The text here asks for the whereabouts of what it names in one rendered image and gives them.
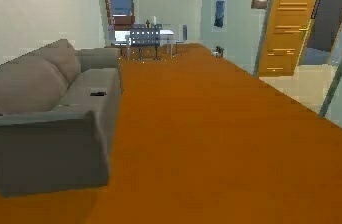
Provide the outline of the blue framed wall picture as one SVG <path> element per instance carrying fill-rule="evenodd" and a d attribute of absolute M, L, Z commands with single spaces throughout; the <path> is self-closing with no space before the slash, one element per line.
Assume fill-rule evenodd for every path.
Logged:
<path fill-rule="evenodd" d="M 225 1 L 217 0 L 215 2 L 215 19 L 214 26 L 222 28 L 224 25 L 224 15 L 225 15 Z"/>

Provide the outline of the dark blue-grey chair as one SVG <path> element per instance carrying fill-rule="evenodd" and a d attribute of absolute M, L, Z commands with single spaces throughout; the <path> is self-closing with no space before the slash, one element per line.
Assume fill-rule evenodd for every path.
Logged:
<path fill-rule="evenodd" d="M 160 47 L 160 29 L 159 28 L 138 28 L 134 27 L 129 30 L 126 37 L 127 58 L 130 57 L 131 48 L 137 47 L 139 50 L 138 61 L 142 59 L 142 49 L 144 47 L 153 46 L 155 48 L 154 60 L 160 60 L 158 56 L 158 48 Z"/>

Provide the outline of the grey sofa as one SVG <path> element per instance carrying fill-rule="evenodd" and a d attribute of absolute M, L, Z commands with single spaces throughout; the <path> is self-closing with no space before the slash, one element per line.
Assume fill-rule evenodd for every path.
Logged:
<path fill-rule="evenodd" d="M 116 48 L 77 50 L 60 39 L 0 65 L 1 196 L 108 184 L 119 57 Z"/>

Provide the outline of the brown framed wall picture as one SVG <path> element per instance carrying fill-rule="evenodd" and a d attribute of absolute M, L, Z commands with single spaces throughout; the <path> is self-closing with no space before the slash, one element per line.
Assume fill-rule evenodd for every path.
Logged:
<path fill-rule="evenodd" d="M 251 8 L 252 9 L 266 9 L 268 6 L 269 0 L 252 0 Z"/>

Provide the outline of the window with brown frame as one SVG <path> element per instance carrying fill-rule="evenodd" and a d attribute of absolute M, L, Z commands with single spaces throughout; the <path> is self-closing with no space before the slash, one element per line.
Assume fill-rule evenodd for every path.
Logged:
<path fill-rule="evenodd" d="M 107 29 L 129 30 L 135 22 L 134 0 L 105 0 Z"/>

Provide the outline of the white dining table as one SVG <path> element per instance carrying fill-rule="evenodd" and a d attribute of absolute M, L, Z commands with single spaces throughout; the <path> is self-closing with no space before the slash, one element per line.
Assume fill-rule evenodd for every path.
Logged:
<path fill-rule="evenodd" d="M 119 46 L 126 46 L 126 37 L 129 34 L 128 31 L 116 31 L 114 34 L 114 40 L 112 41 L 113 44 L 119 45 Z M 166 52 L 173 56 L 173 36 L 174 32 L 171 30 L 166 29 L 160 29 L 160 46 L 165 45 L 166 46 Z"/>

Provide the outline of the orange wooden room door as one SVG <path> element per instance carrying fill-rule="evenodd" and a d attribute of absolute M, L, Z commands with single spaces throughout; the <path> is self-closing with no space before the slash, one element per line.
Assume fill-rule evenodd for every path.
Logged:
<path fill-rule="evenodd" d="M 259 77 L 292 76 L 316 0 L 272 0 L 259 60 Z"/>

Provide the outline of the small dark house plant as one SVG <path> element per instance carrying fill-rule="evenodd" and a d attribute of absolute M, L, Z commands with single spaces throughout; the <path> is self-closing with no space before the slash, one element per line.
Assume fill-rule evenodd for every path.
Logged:
<path fill-rule="evenodd" d="M 224 55 L 224 49 L 220 46 L 216 46 L 212 52 L 211 55 L 216 58 L 221 58 Z"/>

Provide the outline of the pale blue chair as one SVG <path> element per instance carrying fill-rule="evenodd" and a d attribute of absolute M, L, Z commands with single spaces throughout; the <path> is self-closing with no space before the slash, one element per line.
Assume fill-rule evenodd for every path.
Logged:
<path fill-rule="evenodd" d="M 180 34 L 180 38 L 178 40 L 175 41 L 175 53 L 174 55 L 178 54 L 178 46 L 182 43 L 185 43 L 187 40 L 187 35 L 188 35 L 188 31 L 187 31 L 187 25 L 184 24 L 182 25 L 182 32 Z"/>

